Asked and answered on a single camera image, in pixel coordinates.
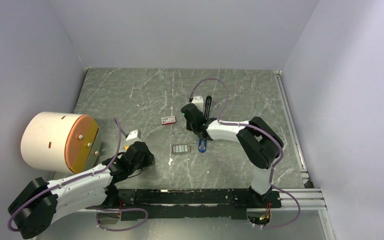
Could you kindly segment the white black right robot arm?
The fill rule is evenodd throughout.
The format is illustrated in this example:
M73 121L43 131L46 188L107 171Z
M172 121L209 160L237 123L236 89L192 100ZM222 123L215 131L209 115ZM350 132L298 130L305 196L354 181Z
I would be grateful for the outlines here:
M249 121L220 121L205 118L193 103L181 108L186 129L206 141L231 141L239 143L254 165L250 185L250 202L262 207L269 200L276 160L284 156L284 143L269 125L258 116Z

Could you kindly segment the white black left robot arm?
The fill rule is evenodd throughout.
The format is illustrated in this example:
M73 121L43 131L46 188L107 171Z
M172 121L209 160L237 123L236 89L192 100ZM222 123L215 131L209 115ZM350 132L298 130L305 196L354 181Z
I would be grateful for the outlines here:
M119 207L121 200L116 184L154 163L155 156L146 143L136 141L125 152L118 152L87 171L50 181L38 177L30 181L8 207L7 227L28 240L79 210Z

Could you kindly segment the grey staple strips tray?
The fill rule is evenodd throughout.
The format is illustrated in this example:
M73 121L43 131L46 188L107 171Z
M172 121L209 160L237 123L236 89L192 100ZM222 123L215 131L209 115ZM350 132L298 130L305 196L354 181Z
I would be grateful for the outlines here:
M171 151L175 155L187 154L191 151L191 147L188 144L174 144L171 147Z

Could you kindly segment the white red staple box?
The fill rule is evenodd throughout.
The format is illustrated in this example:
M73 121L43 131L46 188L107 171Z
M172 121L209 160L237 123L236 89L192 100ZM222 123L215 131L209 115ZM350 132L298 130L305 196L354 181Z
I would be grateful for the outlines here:
M175 116L166 116L161 118L161 124L163 126L165 125L171 125L176 123L176 117Z

